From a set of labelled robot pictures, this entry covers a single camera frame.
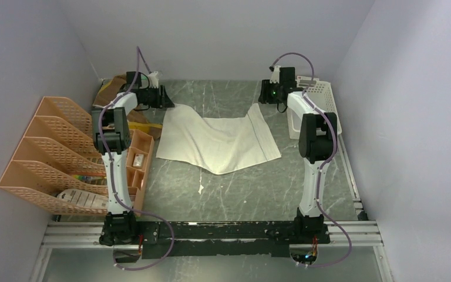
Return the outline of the white towel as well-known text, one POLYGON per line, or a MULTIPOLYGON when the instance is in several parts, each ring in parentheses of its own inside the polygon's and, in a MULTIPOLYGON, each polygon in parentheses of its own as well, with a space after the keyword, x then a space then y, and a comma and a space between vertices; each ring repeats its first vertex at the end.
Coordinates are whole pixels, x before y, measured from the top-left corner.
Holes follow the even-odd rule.
POLYGON ((201 117, 177 104, 166 111, 156 157, 222 175, 281 158, 259 104, 244 117, 201 117))

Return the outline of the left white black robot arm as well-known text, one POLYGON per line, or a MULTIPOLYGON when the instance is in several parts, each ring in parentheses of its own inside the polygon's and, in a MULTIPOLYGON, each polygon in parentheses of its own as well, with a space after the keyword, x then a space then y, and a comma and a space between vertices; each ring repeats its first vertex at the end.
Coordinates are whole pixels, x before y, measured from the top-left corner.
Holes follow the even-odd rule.
POLYGON ((139 201, 132 198, 129 161, 135 160, 137 136, 130 128, 130 115, 140 106, 166 109, 174 107, 156 72, 138 71, 116 76, 99 91, 92 106, 92 140, 102 158, 108 189, 107 214, 99 243, 104 246, 142 241, 137 221, 139 201))

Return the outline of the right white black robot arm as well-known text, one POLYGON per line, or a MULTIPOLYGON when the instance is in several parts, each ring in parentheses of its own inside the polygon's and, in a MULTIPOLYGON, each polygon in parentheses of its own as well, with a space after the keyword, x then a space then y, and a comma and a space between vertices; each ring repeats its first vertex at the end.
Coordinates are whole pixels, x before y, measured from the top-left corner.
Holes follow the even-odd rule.
POLYGON ((325 176, 337 151, 338 117, 321 109, 298 87, 295 68, 270 66, 271 77, 261 83, 260 103, 284 105, 285 112, 299 121, 298 149, 304 161, 302 199, 294 219, 293 234, 308 243, 323 230, 322 207, 325 176))

